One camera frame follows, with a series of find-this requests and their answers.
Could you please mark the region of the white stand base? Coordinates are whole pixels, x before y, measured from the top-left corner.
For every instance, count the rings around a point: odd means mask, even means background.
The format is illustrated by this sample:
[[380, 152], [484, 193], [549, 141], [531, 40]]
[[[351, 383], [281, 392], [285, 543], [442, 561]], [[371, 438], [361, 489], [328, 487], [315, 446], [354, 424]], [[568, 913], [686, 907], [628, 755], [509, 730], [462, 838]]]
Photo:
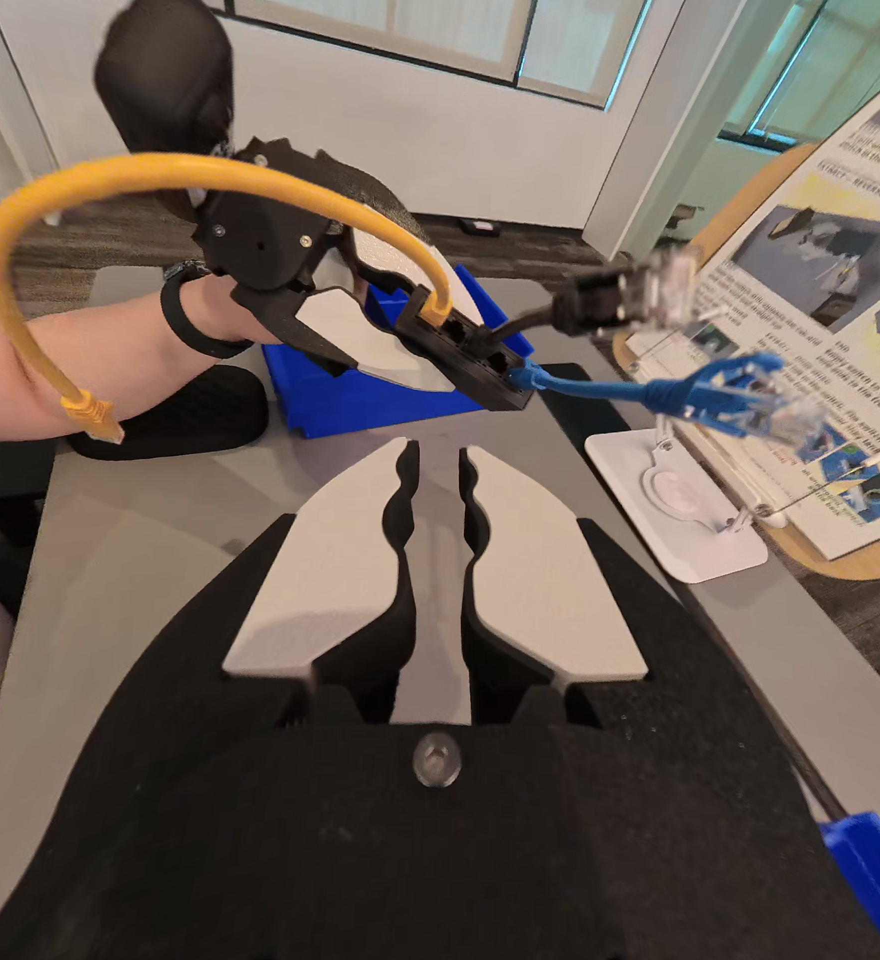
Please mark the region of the white stand base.
[[749, 512], [738, 507], [672, 434], [600, 434], [585, 453], [663, 571], [688, 585], [768, 560]]

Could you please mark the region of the dark rectangular table panel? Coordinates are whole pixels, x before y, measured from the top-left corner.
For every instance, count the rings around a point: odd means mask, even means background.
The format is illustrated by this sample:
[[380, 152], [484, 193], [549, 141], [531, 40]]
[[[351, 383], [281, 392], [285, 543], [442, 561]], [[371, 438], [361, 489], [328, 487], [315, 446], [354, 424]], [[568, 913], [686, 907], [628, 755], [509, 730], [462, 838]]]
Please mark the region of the dark rectangular table panel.
[[608, 399], [563, 394], [554, 390], [540, 391], [540, 398], [566, 438], [581, 454], [585, 451], [586, 440], [591, 436], [631, 430]]

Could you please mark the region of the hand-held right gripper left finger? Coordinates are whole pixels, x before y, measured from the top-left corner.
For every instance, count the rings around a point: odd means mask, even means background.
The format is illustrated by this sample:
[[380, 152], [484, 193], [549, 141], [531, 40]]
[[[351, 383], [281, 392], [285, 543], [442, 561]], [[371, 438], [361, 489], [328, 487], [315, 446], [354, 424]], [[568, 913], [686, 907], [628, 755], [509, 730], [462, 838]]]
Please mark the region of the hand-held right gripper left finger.
[[296, 514], [223, 660], [232, 677], [350, 690], [392, 706], [417, 610], [406, 546], [417, 441], [395, 438], [322, 486]]

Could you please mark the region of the black network switch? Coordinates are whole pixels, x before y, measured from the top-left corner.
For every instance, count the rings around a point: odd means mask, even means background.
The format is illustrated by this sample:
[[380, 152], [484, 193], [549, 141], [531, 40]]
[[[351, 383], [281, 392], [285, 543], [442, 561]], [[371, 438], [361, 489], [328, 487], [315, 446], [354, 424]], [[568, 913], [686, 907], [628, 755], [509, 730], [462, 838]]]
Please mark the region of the black network switch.
[[410, 294], [394, 325], [398, 340], [482, 408], [523, 410], [533, 391], [511, 379], [512, 373], [522, 369], [523, 357], [503, 342], [489, 342], [488, 329], [456, 308], [441, 325], [431, 324], [422, 313], [430, 294], [423, 285]]

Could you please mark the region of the printed instruction poster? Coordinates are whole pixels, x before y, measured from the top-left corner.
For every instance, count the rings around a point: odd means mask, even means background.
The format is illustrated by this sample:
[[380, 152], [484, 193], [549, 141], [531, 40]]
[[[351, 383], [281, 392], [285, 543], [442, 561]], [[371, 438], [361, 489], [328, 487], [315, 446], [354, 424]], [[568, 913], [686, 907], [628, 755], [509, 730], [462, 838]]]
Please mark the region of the printed instruction poster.
[[789, 390], [827, 410], [796, 452], [763, 439], [683, 432], [724, 478], [837, 563], [880, 542], [880, 92], [819, 144], [701, 270], [717, 314], [663, 338], [636, 334], [634, 378], [683, 378], [770, 352]]

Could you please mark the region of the black wristband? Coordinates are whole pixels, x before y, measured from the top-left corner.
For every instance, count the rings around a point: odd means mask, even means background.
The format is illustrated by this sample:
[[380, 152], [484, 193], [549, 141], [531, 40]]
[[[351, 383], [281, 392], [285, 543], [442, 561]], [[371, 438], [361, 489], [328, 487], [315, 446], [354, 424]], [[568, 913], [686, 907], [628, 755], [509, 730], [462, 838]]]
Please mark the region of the black wristband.
[[225, 361], [244, 353], [253, 346], [251, 340], [225, 341], [208, 336], [197, 328], [182, 306], [182, 288], [211, 275], [211, 270], [199, 259], [187, 259], [163, 272], [160, 290], [160, 309], [169, 329], [194, 353], [216, 361]]

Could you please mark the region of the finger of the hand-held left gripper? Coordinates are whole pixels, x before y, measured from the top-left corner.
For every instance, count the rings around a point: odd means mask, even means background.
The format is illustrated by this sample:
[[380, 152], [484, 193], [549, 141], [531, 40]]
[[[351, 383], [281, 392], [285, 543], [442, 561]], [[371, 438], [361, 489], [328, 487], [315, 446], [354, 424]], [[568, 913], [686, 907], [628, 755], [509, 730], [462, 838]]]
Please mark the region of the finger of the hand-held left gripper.
[[347, 354], [364, 375], [423, 393], [451, 393], [454, 384], [428, 359], [372, 323], [358, 300], [334, 287], [308, 296], [298, 320]]
[[[433, 282], [413, 260], [383, 241], [352, 241], [356, 270], [361, 278], [385, 294], [410, 294], [417, 286], [434, 289]], [[462, 265], [453, 267], [435, 246], [428, 248], [443, 268], [456, 311], [475, 326], [496, 329], [504, 313], [486, 290]]]

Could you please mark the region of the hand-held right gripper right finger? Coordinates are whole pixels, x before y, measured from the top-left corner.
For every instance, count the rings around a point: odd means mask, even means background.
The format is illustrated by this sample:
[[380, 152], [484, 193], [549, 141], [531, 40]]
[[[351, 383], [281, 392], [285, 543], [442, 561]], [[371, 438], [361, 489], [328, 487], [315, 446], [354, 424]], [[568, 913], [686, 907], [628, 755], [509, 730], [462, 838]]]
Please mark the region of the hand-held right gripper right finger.
[[583, 525], [546, 486], [460, 449], [461, 649], [473, 714], [514, 714], [531, 688], [639, 682], [649, 666]]

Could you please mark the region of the black textured pad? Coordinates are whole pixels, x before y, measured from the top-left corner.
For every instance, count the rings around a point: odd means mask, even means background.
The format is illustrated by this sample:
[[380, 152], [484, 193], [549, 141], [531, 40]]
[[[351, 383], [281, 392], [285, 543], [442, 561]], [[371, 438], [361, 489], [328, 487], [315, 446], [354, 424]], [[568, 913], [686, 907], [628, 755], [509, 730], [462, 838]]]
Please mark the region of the black textured pad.
[[268, 425], [262, 382], [240, 366], [217, 365], [153, 409], [123, 421], [121, 443], [85, 433], [65, 441], [95, 461], [149, 461], [241, 449], [256, 443]]

